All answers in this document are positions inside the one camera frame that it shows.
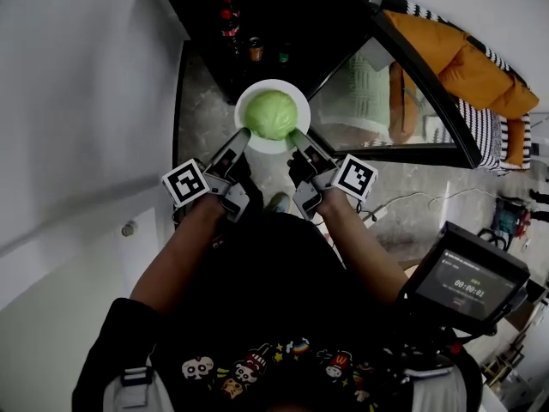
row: white plate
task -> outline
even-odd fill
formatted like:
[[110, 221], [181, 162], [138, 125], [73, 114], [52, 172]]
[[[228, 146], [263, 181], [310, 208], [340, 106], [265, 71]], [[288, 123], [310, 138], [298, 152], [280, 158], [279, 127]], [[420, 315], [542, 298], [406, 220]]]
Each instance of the white plate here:
[[[280, 79], [266, 79], [264, 81], [256, 82], [242, 93], [238, 99], [237, 106], [234, 109], [234, 124], [236, 125], [237, 130], [245, 127], [244, 114], [250, 101], [258, 94], [269, 90], [280, 90], [292, 98], [298, 108], [298, 123], [296, 128], [303, 132], [303, 134], [307, 134], [309, 125], [311, 125], [311, 108], [309, 107], [309, 102], [307, 102], [307, 99], [297, 87]], [[248, 146], [255, 149], [255, 151], [259, 151], [266, 155], [277, 155], [292, 149], [295, 145], [288, 138], [282, 141], [271, 141], [269, 139], [263, 139], [252, 132]]]

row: camera screen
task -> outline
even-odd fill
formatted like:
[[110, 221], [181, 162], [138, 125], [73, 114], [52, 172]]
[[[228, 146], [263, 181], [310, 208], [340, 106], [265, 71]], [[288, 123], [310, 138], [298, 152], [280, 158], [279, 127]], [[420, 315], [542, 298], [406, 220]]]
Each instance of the camera screen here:
[[513, 282], [445, 250], [416, 293], [461, 314], [485, 320], [514, 288]]

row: cabbage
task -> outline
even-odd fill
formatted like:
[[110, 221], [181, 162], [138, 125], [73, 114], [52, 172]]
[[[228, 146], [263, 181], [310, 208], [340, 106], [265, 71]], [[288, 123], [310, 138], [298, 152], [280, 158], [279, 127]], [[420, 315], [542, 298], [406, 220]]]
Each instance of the cabbage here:
[[293, 99], [278, 90], [256, 96], [248, 104], [245, 125], [253, 133], [272, 141], [281, 141], [298, 123], [298, 107]]

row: black shelf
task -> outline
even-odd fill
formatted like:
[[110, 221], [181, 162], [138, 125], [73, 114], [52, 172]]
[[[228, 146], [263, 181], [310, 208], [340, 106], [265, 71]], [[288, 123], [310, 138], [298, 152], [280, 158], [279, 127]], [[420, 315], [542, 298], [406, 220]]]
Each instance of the black shelf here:
[[[360, 0], [236, 0], [241, 8], [240, 38], [259, 37], [262, 62], [236, 62], [221, 37], [222, 0], [170, 0], [190, 37], [200, 50], [228, 102], [252, 83], [284, 79], [310, 99], [368, 40], [360, 19], [349, 16], [362, 8]], [[292, 45], [287, 66], [278, 63], [281, 45]]]

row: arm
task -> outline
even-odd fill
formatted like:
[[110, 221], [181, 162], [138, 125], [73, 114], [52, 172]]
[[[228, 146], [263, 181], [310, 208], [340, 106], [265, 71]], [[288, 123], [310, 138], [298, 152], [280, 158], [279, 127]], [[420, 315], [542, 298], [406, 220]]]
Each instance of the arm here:
[[366, 288], [381, 302], [395, 302], [407, 281], [399, 264], [379, 244], [339, 189], [324, 192], [318, 206], [330, 236], [345, 265], [355, 272]]
[[168, 313], [179, 301], [197, 265], [214, 238], [225, 210], [211, 194], [203, 197], [183, 219], [164, 249], [148, 266], [130, 299]]

